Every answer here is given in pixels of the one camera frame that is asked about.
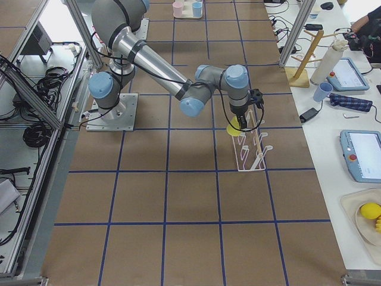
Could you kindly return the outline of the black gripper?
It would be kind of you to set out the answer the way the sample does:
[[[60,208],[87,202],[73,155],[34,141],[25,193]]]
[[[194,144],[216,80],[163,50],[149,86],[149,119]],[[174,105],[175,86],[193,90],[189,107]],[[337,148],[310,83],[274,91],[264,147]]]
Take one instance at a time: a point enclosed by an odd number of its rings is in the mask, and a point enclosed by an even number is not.
[[[238,124],[239,124],[239,129],[244,130],[247,128],[247,121],[246,121],[246,112],[248,110],[247,105],[242,105],[242,106],[235,106],[232,104],[229,104],[230,110],[233,114],[236,115]]]

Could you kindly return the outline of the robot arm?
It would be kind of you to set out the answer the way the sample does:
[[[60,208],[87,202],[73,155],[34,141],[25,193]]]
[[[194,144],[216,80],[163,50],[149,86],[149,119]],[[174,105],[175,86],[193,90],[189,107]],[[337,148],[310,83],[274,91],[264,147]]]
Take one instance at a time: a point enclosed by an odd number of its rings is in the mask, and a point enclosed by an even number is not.
[[[229,106],[238,121],[238,129],[247,127],[245,113],[249,104],[249,77],[242,65],[226,69],[200,65],[195,80],[184,77],[172,65],[138,39],[135,31],[140,28],[149,1],[95,1],[91,17],[95,31],[106,46],[121,54],[122,59],[148,73],[158,84],[175,96],[181,111],[196,117],[219,89],[229,96]]]

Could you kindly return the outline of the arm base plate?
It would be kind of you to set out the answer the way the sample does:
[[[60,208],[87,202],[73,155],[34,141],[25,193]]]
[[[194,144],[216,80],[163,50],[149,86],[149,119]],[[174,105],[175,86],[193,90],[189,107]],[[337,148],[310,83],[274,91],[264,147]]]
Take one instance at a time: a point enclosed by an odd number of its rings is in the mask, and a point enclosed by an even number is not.
[[[93,108],[86,124],[88,132],[133,131],[135,125],[138,94],[119,94],[118,101],[93,100]]]

